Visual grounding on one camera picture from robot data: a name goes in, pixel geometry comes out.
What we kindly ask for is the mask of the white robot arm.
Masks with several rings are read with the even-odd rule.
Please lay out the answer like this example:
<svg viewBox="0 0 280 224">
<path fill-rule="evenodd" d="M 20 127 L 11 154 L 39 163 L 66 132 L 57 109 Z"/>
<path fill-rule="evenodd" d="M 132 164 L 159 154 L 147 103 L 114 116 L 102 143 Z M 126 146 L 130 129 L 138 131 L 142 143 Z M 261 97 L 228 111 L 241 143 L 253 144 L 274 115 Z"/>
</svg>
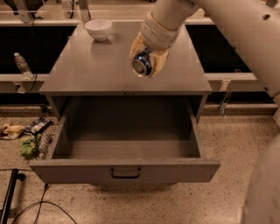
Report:
<svg viewBox="0 0 280 224">
<path fill-rule="evenodd" d="M 130 48 L 133 71 L 154 77 L 163 69 L 183 23 L 203 9 L 273 102 L 280 103 L 280 16 L 276 0 L 157 0 Z M 241 224 L 280 224 L 280 135 L 260 156 Z"/>
</svg>

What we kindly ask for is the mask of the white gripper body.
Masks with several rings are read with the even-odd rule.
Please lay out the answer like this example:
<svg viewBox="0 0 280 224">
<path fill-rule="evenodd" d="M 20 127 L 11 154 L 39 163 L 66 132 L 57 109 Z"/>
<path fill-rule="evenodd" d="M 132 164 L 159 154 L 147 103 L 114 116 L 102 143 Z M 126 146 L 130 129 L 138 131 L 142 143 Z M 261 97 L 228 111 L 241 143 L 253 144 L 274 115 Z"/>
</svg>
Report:
<svg viewBox="0 0 280 224">
<path fill-rule="evenodd" d="M 141 23 L 140 33 L 143 42 L 153 51 L 160 51 L 170 48 L 176 41 L 181 29 L 181 23 L 166 24 L 158 22 L 149 12 Z"/>
</svg>

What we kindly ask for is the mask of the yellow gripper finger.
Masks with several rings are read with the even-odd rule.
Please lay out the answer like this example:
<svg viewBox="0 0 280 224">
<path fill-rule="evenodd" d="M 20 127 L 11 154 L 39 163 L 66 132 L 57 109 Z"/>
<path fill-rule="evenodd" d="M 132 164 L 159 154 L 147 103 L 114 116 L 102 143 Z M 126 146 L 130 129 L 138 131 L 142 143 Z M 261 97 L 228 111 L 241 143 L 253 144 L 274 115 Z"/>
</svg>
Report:
<svg viewBox="0 0 280 224">
<path fill-rule="evenodd" d="M 168 55 L 169 50 L 154 51 L 150 54 L 151 78 L 155 77 L 163 69 Z"/>
<path fill-rule="evenodd" d="M 133 60 L 138 54 L 141 53 L 150 54 L 151 49 L 146 45 L 143 35 L 141 32 L 139 32 L 130 48 L 129 58 Z"/>
</svg>

